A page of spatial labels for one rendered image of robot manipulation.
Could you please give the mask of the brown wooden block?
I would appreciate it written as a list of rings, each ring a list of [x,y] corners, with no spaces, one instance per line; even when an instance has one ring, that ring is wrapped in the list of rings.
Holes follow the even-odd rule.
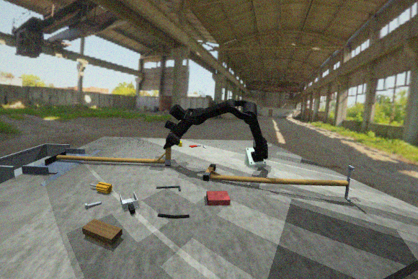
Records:
[[[121,239],[120,236],[122,236],[123,230],[103,221],[92,219],[92,221],[82,227],[82,232],[85,234],[85,238],[113,248]]]

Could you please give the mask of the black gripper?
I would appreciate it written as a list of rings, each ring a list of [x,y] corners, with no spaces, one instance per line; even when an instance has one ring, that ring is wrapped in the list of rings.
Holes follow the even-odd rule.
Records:
[[[174,145],[178,146],[180,143],[180,138],[184,135],[184,133],[187,132],[187,128],[183,126],[183,124],[181,124],[180,122],[177,124],[179,125],[178,129],[175,131],[175,133],[172,132],[172,130],[170,131],[171,133],[169,133],[168,135],[168,141],[166,142],[165,146],[163,147],[163,149],[167,149],[170,148]]]

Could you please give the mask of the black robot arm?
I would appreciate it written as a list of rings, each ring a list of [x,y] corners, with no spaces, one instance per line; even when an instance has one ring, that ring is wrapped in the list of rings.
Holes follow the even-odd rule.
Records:
[[[242,106],[243,112],[236,107]],[[191,116],[190,113],[192,112]],[[187,108],[185,111],[180,105],[174,105],[170,110],[172,115],[177,120],[181,120],[180,123],[184,127],[189,129],[191,125],[199,125],[204,123],[208,118],[212,118],[224,113],[232,113],[237,118],[242,119],[250,127],[253,140],[254,151],[251,151],[254,162],[264,161],[268,159],[268,145],[266,139],[263,138],[262,132],[257,120],[257,105],[254,102],[249,102],[244,99],[228,99],[225,102],[213,105],[207,108]],[[165,128],[172,130],[173,133],[178,129],[179,125],[168,120]]]

